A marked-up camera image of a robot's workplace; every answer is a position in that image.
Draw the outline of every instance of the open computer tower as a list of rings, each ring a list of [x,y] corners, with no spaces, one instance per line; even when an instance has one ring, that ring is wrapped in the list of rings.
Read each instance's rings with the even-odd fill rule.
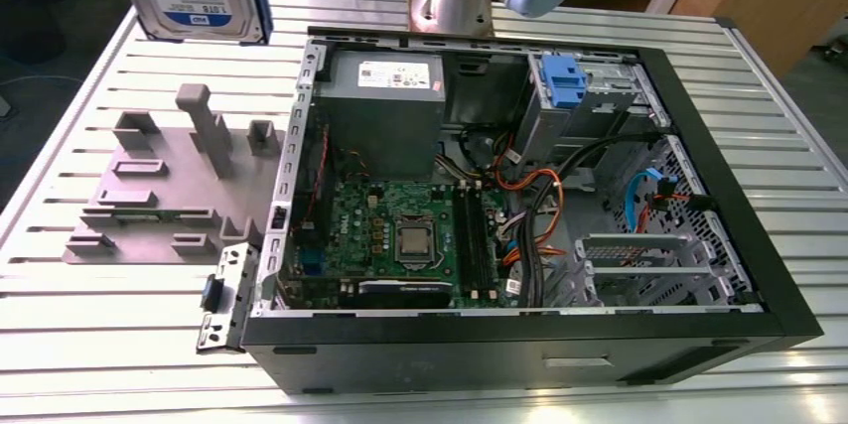
[[[286,392],[679,381],[822,334],[666,54],[311,30],[201,353]]]

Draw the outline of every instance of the gray 3d printed holder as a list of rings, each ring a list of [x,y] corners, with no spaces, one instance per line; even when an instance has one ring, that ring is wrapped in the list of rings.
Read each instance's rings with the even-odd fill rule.
[[[190,128],[159,128],[125,113],[121,146],[85,208],[69,263],[211,263],[225,246],[261,245],[281,166],[283,132],[253,121],[231,134],[213,114],[206,84],[183,84],[178,107]]]

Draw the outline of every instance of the green circuit board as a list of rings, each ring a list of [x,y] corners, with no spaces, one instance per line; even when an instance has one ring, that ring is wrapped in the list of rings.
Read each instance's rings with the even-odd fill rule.
[[[333,308],[334,285],[326,279],[438,280],[455,289],[455,307],[498,307],[501,298],[471,299],[461,293],[462,271],[454,234],[454,186],[422,183],[337,184],[331,214],[330,243],[323,251],[319,276],[305,277],[311,295],[323,297],[318,308]],[[505,193],[485,191],[487,231],[495,237],[495,218],[505,209]],[[433,233],[434,261],[410,265],[398,260],[398,227],[426,224]],[[494,270],[498,266],[491,254]]]

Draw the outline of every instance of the black computer chassis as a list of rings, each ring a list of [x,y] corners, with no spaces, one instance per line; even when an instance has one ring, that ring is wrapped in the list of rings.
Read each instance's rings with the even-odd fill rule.
[[[375,38],[470,41],[482,53],[551,47],[634,54],[645,64],[677,133],[746,264],[765,313],[519,317],[249,318],[242,346],[290,393],[405,392],[671,383],[750,353],[785,350],[823,332],[690,94],[662,50],[313,28],[322,43],[381,50]],[[614,380],[594,366],[549,368],[559,357],[610,357]]]

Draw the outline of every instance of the slotted aluminum surface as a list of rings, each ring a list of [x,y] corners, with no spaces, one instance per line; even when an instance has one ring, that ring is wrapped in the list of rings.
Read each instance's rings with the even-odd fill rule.
[[[286,396],[247,355],[195,355],[213,262],[65,264],[123,111],[150,109],[158,124],[187,126],[174,94],[181,83],[205,82],[231,127],[269,119],[286,130],[307,26],[406,28],[406,0],[271,3],[266,48],[153,43],[130,17],[118,29],[0,216],[0,415],[118,420],[122,413],[119,422],[157,423],[389,423],[399,412],[405,422],[429,423],[848,421],[845,170],[743,40],[710,19],[559,10],[529,21],[495,12],[501,37],[669,52],[827,334],[794,351],[746,357],[663,387]]]

